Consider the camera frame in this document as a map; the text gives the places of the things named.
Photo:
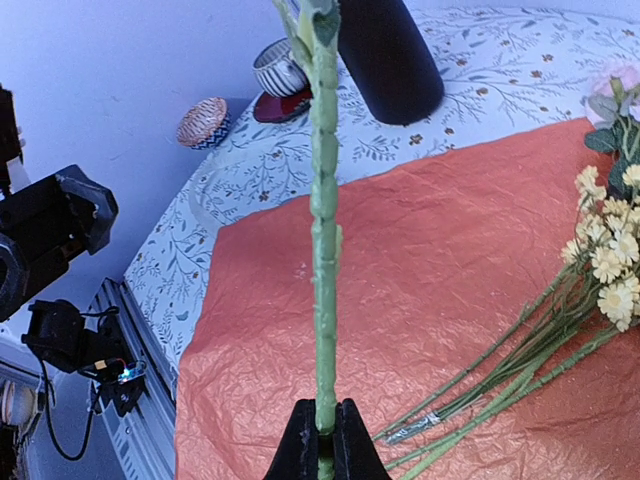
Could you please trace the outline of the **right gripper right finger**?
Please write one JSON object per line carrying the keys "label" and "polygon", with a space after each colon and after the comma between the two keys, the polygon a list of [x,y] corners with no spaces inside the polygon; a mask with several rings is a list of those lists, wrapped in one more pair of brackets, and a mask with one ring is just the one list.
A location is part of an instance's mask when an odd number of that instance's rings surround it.
{"label": "right gripper right finger", "polygon": [[390,480],[353,399],[336,406],[333,458],[337,480]]}

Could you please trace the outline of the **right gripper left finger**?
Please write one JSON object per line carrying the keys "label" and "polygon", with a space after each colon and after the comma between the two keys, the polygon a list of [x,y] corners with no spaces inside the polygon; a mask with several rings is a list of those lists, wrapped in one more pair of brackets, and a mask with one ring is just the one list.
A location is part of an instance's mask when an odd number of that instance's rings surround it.
{"label": "right gripper left finger", "polygon": [[315,401],[298,400],[264,480],[317,480],[319,434]]}

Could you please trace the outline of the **orange yellow wrapping paper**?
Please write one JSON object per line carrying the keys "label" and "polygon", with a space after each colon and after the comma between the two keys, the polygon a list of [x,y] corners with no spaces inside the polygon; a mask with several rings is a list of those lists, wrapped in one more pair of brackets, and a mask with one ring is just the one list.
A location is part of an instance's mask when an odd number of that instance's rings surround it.
{"label": "orange yellow wrapping paper", "polygon": [[[559,272],[574,180],[609,160],[584,119],[417,160],[341,187],[336,392],[371,433],[469,366]],[[260,479],[315,394],[307,198],[223,228],[179,364],[180,479]],[[635,479],[631,331],[479,426],[428,479]]]}

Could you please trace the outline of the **tall black vase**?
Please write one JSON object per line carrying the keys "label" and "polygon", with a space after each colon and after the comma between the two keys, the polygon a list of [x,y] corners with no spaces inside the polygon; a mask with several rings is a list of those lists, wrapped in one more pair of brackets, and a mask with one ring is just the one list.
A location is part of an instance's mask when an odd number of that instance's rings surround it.
{"label": "tall black vase", "polygon": [[402,126],[431,115],[444,83],[405,3],[344,0],[339,7],[338,51],[371,115]]}

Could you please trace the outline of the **floral patterned tablecloth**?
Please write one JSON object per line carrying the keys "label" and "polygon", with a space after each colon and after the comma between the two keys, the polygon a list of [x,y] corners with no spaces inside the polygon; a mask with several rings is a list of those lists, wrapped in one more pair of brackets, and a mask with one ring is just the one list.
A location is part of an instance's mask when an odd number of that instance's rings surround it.
{"label": "floral patterned tablecloth", "polygon": [[[340,182],[581,117],[600,68],[639,60],[635,1],[411,1],[408,9],[443,78],[444,100],[425,120],[387,126],[341,70]],[[171,372],[202,311],[217,230],[308,194],[310,133],[307,116],[266,125],[243,112],[128,267],[153,348]]]}

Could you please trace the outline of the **pink artificial flower stem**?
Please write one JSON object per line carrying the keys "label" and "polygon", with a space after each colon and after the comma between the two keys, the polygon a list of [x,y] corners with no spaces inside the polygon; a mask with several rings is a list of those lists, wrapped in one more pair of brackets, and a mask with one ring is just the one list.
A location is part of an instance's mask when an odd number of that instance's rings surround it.
{"label": "pink artificial flower stem", "polygon": [[338,34],[341,17],[336,1],[302,1],[295,18],[286,1],[276,1],[291,43],[294,58],[306,74],[313,94],[312,170],[310,212],[314,286],[315,329],[315,426],[319,434],[318,477],[335,479],[333,452],[336,426],[335,391],[337,368],[337,287],[342,229],[337,224],[339,141],[337,71]]}

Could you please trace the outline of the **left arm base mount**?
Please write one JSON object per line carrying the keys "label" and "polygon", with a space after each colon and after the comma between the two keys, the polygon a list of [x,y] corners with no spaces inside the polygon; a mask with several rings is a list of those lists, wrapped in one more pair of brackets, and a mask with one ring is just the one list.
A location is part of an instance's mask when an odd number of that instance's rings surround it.
{"label": "left arm base mount", "polygon": [[97,383],[105,406],[118,416],[132,412],[145,390],[146,362],[129,347],[119,323],[120,310],[82,313],[66,300],[37,300],[21,341],[41,361]]}

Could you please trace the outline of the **striped ceramic cup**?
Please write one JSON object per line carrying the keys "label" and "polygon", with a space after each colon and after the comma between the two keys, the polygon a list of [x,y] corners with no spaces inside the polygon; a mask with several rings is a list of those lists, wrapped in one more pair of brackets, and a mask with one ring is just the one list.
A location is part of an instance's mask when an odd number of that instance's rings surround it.
{"label": "striped ceramic cup", "polygon": [[290,97],[309,86],[305,73],[294,60],[287,38],[265,47],[254,60],[252,68],[261,88],[272,97]]}

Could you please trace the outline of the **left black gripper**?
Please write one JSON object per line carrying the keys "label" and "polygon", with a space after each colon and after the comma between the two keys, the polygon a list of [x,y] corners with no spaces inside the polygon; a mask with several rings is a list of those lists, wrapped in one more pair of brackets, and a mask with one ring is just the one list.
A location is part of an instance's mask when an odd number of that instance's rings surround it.
{"label": "left black gripper", "polygon": [[54,283],[83,252],[110,242],[119,213],[113,192],[77,165],[1,201],[1,320]]}

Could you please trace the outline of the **red round coaster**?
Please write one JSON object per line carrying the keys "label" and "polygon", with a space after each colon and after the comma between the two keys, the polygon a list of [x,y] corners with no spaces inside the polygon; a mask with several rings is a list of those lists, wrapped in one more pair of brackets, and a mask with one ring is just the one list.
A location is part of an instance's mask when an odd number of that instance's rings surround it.
{"label": "red round coaster", "polygon": [[307,112],[312,98],[310,88],[287,97],[275,97],[264,92],[255,102],[253,117],[259,123],[285,123]]}

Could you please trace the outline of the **aluminium front rail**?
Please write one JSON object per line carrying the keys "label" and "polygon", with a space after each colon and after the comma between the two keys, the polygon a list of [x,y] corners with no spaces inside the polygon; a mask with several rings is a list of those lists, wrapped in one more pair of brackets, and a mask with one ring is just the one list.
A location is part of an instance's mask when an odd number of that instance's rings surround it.
{"label": "aluminium front rail", "polygon": [[126,283],[102,282],[90,311],[109,307],[118,312],[101,319],[98,330],[121,347],[136,377],[103,390],[101,418],[127,479],[172,479],[177,371]]}

